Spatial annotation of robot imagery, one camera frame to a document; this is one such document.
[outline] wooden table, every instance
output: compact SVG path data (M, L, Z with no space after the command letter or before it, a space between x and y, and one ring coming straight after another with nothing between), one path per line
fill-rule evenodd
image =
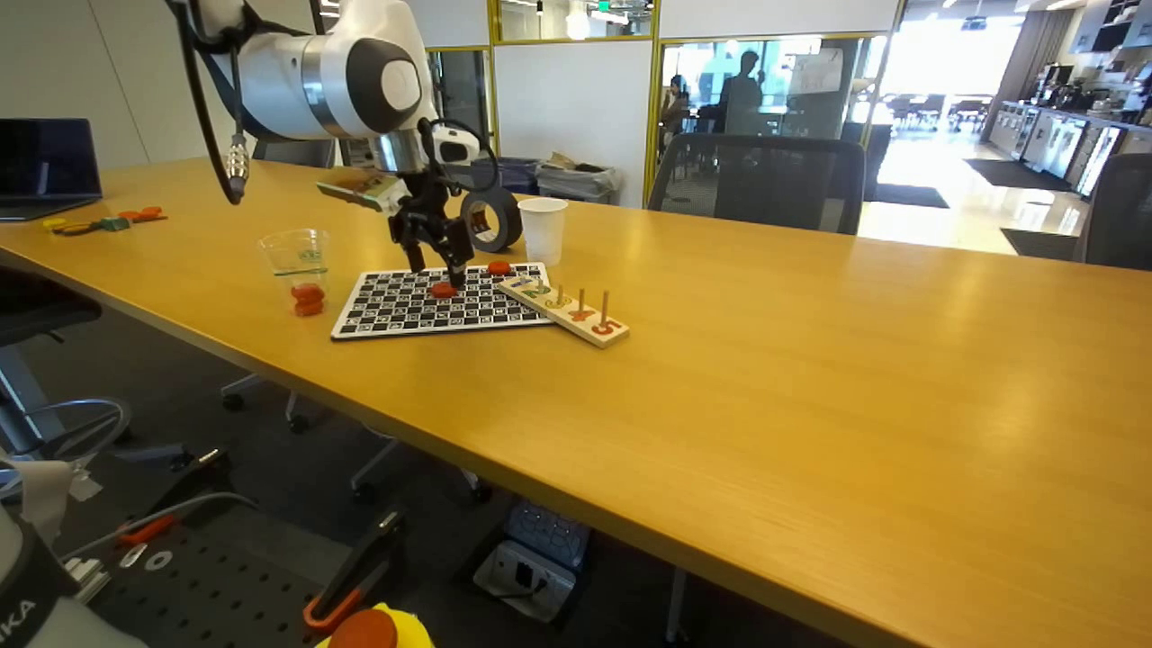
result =
M634 333L326 342L383 217L254 164L118 171L77 217L169 223L0 249L197 348L860 645L1152 645L1152 274L574 204L565 289ZM332 234L324 318L254 240Z

